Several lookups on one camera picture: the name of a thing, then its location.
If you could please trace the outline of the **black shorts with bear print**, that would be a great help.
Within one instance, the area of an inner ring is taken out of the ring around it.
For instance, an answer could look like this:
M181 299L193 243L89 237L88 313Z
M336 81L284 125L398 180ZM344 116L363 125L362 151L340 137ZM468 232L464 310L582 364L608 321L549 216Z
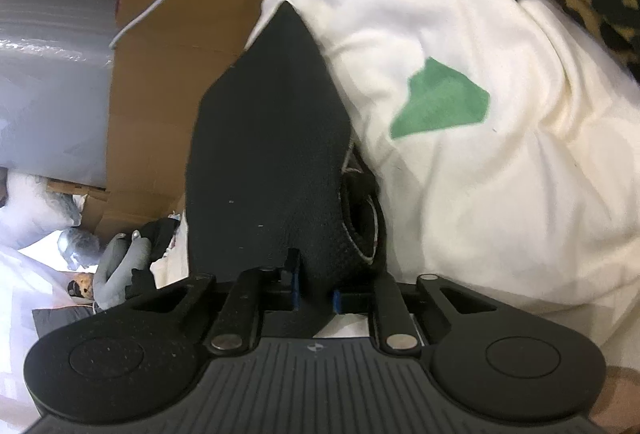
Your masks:
M288 3L211 86L186 165L189 267L230 282L295 268L330 304L386 269L378 182L319 47Z

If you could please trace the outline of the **black garment pile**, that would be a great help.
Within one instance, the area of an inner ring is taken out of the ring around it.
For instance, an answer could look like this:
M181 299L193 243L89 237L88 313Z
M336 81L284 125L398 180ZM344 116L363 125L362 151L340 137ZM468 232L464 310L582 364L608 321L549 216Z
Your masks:
M142 294L166 287L170 284L167 251L175 243L180 220L163 217L146 223L134 232L126 258L125 298L136 298Z

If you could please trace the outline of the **grey neck pillow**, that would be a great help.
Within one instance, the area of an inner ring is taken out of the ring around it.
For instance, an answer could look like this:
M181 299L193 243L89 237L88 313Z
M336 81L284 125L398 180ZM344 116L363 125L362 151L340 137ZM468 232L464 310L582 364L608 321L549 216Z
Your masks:
M150 266L151 250L151 241L137 230L131 236L119 232L107 243L92 282L94 302L100 310L126 301L126 287L132 284L135 270Z

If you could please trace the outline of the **small plush doll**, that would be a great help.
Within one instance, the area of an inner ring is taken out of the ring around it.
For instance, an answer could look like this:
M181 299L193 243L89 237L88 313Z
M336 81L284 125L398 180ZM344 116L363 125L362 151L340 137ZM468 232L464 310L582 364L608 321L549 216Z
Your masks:
M93 274L91 272L78 272L67 284L67 293L72 298L93 300Z

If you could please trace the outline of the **cream bear print blanket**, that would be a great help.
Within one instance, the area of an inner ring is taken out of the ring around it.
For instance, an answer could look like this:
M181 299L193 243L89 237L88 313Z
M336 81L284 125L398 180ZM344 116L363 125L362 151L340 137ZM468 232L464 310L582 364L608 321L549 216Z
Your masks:
M639 428L639 87L548 0L291 3L378 174L388 266L589 336Z

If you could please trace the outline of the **brown cardboard sheet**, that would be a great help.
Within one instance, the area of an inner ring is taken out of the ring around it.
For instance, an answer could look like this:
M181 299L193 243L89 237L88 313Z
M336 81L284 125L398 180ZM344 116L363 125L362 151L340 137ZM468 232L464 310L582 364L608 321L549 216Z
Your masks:
M82 222L101 238L178 209L198 104L238 58L262 0L117 0L103 187Z

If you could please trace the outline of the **white pillow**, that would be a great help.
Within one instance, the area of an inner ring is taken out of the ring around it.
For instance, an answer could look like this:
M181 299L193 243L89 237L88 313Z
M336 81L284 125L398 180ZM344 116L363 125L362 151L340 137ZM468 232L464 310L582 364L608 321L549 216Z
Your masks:
M9 171L1 207L1 245L20 250L51 232L78 226L78 206L69 194L47 191L41 176Z

